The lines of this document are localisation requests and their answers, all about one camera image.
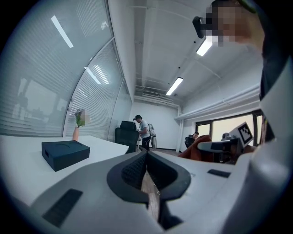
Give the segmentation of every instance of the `white t-shirt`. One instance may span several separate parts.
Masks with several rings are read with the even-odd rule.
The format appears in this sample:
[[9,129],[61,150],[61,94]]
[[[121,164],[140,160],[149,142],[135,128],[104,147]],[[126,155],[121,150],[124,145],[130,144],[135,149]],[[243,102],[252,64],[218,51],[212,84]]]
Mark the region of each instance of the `white t-shirt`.
[[142,120],[141,123],[140,123],[140,126],[141,126],[141,131],[142,131],[145,127],[146,127],[146,130],[147,130],[146,134],[142,134],[142,135],[141,135],[141,138],[144,139],[144,138],[146,138],[146,137],[150,137],[150,136],[151,136],[151,135],[150,135],[150,128],[149,128],[149,126],[148,126],[148,124],[147,124],[147,121]]

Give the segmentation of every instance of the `floor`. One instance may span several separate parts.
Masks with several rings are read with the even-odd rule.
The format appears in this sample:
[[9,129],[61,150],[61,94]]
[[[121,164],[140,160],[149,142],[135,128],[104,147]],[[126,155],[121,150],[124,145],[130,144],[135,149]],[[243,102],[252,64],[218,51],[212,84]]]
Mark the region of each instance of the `floor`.
[[[172,151],[172,150],[157,149],[156,151],[160,151],[160,152],[170,154],[173,156],[179,155],[179,153],[176,153],[176,151]],[[159,207],[160,207],[160,195],[159,195],[157,187],[155,186],[154,182],[152,181],[147,171],[142,180],[141,190],[145,193],[148,193],[149,195],[150,202],[148,206],[148,212],[150,213],[150,215],[153,216],[155,220],[158,220]]]

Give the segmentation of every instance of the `black cap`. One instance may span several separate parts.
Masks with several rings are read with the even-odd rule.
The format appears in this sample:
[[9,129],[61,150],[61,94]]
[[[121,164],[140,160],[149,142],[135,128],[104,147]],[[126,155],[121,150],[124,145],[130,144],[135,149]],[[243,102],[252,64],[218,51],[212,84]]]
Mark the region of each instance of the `black cap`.
[[140,115],[137,115],[133,120],[137,120],[137,119],[142,119],[142,117]]

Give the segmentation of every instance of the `black pants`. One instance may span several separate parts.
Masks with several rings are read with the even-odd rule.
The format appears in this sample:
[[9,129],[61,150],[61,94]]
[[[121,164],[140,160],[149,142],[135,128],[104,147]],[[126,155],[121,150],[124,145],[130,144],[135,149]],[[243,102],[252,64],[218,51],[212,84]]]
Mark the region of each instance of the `black pants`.
[[148,151],[150,150],[150,140],[151,140],[151,137],[145,137],[142,139],[142,143],[141,143],[141,146]]

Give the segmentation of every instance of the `white ceiling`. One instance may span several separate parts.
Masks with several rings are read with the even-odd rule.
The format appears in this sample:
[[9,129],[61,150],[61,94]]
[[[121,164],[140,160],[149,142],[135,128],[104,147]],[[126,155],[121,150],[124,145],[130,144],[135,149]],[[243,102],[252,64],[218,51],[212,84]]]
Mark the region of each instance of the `white ceiling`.
[[202,43],[192,25],[195,16],[205,16],[212,0],[134,0],[136,93],[142,89],[166,94],[178,76],[184,80],[172,94],[184,101],[207,81],[222,78],[232,63],[250,50],[235,43],[213,44],[202,57]]

